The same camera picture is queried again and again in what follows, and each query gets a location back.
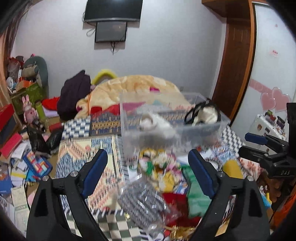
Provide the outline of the white drawstring pouch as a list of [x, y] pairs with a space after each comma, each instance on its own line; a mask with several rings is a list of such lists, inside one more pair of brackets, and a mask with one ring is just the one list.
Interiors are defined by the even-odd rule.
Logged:
[[173, 138], [177, 133], [173, 126], [157, 113], [144, 113], [140, 118], [141, 131], [154, 131], [163, 138]]

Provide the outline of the clear plastic storage box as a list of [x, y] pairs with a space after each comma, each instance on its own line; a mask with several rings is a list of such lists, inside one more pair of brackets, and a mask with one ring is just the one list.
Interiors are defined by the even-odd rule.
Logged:
[[[187, 112], [196, 104], [206, 101], [206, 97], [200, 93], [181, 92], [189, 101], [189, 109], [173, 110], [167, 104], [160, 101], [159, 94], [154, 94], [153, 102], [126, 102], [120, 98], [120, 121], [122, 136], [122, 151], [126, 162], [136, 158], [141, 150], [146, 148], [163, 149], [175, 154], [186, 153], [199, 145], [211, 146], [215, 144], [226, 126], [230, 123], [225, 114], [221, 114], [221, 121], [214, 124], [200, 124], [196, 126], [184, 124]], [[139, 122], [142, 114], [157, 113], [167, 120], [175, 129], [173, 138], [163, 138], [154, 131], [141, 131]]]

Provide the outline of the small black wall monitor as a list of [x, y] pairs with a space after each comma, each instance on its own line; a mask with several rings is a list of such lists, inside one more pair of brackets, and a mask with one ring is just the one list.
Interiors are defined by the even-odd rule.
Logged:
[[127, 22], [101, 21], [96, 23], [95, 43], [125, 42]]

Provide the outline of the pink bunny plush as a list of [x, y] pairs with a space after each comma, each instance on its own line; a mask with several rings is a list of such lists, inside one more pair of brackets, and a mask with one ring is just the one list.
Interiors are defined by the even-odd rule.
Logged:
[[22, 97], [23, 102], [23, 118], [25, 123], [32, 124], [34, 120], [38, 120], [39, 116], [30, 102], [28, 95]]

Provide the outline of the black and white headband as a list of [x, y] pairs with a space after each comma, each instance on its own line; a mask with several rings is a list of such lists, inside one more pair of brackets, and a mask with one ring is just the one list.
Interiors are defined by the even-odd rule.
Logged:
[[200, 124], [214, 124], [221, 121], [220, 109], [210, 99], [196, 104], [186, 113], [184, 124], [196, 126]]

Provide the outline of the yellow sponge pouch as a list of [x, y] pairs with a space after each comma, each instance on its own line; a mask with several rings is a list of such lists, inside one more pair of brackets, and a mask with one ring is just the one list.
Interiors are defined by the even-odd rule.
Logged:
[[243, 173], [241, 172], [238, 162], [235, 160], [228, 160], [225, 162], [222, 170], [231, 178], [243, 179]]

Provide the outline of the grey plush toy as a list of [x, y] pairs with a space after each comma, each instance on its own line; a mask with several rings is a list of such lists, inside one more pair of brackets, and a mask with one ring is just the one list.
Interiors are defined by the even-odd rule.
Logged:
[[23, 64], [22, 77], [35, 78], [39, 87], [48, 85], [48, 68], [44, 58], [40, 56], [30, 57]]

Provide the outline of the black plastic bag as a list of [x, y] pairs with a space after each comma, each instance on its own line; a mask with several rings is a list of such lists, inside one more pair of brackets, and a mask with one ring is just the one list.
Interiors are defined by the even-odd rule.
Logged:
[[44, 137], [39, 130], [31, 126], [27, 126], [27, 133], [32, 151], [35, 155], [51, 158], [53, 154], [58, 153], [63, 129], [53, 130], [47, 140], [44, 140]]

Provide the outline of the dark purple jacket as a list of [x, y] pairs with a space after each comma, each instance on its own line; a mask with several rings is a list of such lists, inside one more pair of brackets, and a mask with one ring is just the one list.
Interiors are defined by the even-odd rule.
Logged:
[[81, 70], [75, 76], [67, 79], [61, 89], [60, 98], [57, 102], [57, 113], [63, 121], [74, 119], [78, 113], [76, 104], [91, 92], [91, 79]]

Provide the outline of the patterned patchwork bedspread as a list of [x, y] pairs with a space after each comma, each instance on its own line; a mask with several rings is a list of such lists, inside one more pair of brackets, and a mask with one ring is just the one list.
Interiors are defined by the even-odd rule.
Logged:
[[[227, 125], [215, 144], [199, 145], [195, 149], [217, 171], [222, 171], [223, 165], [228, 160], [235, 160], [240, 166], [243, 177], [250, 175], [257, 179], [262, 168], [253, 161], [239, 157], [238, 150], [242, 145], [241, 139]], [[118, 204], [117, 197], [122, 187], [134, 181], [137, 176], [147, 178], [138, 167], [139, 154], [129, 162], [124, 159], [120, 115], [106, 112], [66, 122], [59, 146], [56, 178], [64, 178], [71, 172], [80, 170], [86, 162], [91, 161], [99, 149], [107, 152], [108, 162], [93, 194], [86, 198], [86, 204], [108, 240], [176, 240], [179, 238], [183, 228], [186, 227], [174, 226], [166, 230], [166, 225], [162, 225], [155, 231], [146, 231], [137, 226]], [[182, 167], [189, 166], [189, 151], [179, 154], [172, 151], [166, 152], [174, 154]], [[187, 196], [187, 191], [188, 184], [185, 181], [171, 193]]]

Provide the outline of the colourful pencil case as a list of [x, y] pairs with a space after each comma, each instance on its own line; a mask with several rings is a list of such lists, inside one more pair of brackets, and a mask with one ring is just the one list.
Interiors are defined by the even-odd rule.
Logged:
[[33, 172], [33, 175], [41, 179], [49, 175], [53, 168], [52, 164], [45, 157], [36, 156], [33, 151], [26, 152], [23, 160]]

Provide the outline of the beige fleece blanket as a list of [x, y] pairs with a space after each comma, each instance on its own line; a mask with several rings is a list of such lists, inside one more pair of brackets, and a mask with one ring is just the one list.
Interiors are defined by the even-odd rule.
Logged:
[[121, 97], [124, 97], [126, 102], [152, 103], [154, 94], [159, 94], [160, 101], [173, 110], [191, 107], [177, 86], [170, 81], [151, 75], [129, 75], [97, 85], [90, 94], [77, 102], [79, 111], [74, 119], [87, 117], [94, 107], [106, 110], [119, 104]]

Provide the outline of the red embroidered pouch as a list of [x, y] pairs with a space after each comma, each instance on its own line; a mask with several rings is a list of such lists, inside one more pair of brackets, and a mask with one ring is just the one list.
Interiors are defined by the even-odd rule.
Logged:
[[165, 229], [172, 229], [175, 227], [186, 227], [194, 228], [199, 224], [201, 217], [199, 215], [190, 218], [189, 217], [189, 208], [188, 200], [185, 194], [176, 194], [176, 193], [163, 193], [164, 200], [168, 205], [172, 206], [173, 209], [177, 210], [179, 216], [176, 220], [171, 221], [168, 225], [165, 226]]

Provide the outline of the pink heart wall stickers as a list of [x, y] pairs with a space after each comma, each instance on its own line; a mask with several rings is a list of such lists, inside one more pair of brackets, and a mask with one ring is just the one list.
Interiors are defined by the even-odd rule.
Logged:
[[283, 94], [279, 87], [270, 89], [254, 79], [250, 80], [249, 87], [261, 93], [260, 103], [264, 111], [272, 109], [274, 109], [276, 113], [286, 111], [287, 103], [292, 102], [290, 96]]

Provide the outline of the checkered silver bag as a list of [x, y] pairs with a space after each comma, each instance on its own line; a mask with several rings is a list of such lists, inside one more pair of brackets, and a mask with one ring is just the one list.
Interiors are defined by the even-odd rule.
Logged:
[[122, 187], [117, 200], [133, 222], [146, 231], [157, 230], [174, 217], [163, 196], [144, 179]]

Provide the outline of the green knitted glove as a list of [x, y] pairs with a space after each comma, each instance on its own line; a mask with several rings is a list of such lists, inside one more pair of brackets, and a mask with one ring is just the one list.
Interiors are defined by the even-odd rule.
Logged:
[[211, 199], [203, 193], [190, 166], [182, 166], [182, 173], [188, 184], [189, 218], [203, 217], [211, 203]]

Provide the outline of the wooden overhead cabinet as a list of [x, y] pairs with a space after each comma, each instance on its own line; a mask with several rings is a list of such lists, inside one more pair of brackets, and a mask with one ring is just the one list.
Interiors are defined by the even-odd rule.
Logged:
[[224, 18], [250, 18], [248, 0], [201, 0], [201, 2]]

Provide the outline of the red gift box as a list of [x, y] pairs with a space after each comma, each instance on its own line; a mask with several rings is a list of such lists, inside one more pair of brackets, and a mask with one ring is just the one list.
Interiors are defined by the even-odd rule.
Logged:
[[5, 105], [0, 109], [0, 131], [4, 129], [8, 121], [14, 114], [14, 107], [12, 104]]

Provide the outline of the wooden door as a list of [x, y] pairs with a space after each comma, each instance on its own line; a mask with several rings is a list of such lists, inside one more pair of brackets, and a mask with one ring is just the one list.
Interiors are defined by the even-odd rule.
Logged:
[[246, 87], [251, 22], [227, 19], [222, 62], [212, 101], [233, 121]]

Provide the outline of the black wall television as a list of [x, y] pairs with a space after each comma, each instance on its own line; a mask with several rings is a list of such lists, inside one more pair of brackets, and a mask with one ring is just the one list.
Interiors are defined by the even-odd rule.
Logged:
[[88, 0], [84, 22], [138, 22], [142, 13], [142, 4], [142, 0]]

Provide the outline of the colourful floral scrunchie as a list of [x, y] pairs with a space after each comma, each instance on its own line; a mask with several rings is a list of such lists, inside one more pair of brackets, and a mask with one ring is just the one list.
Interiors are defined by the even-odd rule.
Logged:
[[185, 182], [181, 164], [165, 150], [143, 149], [138, 156], [138, 167], [156, 190], [171, 193]]

